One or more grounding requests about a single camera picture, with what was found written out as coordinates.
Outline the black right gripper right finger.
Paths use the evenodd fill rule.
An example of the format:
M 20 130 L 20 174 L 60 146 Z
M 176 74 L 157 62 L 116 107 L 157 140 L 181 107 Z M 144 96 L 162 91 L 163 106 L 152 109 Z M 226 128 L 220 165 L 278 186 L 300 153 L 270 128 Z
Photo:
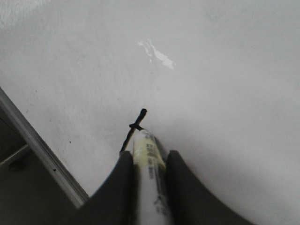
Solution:
M 176 225 L 252 224 L 216 198 L 176 150 L 171 150 L 167 156 L 165 181 Z

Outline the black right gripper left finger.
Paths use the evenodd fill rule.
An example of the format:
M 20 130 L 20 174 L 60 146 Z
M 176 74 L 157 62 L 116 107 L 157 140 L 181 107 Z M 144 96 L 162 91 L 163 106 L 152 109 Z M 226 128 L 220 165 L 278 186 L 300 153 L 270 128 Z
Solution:
M 132 211 L 133 158 L 124 151 L 102 186 L 61 225 L 128 225 Z

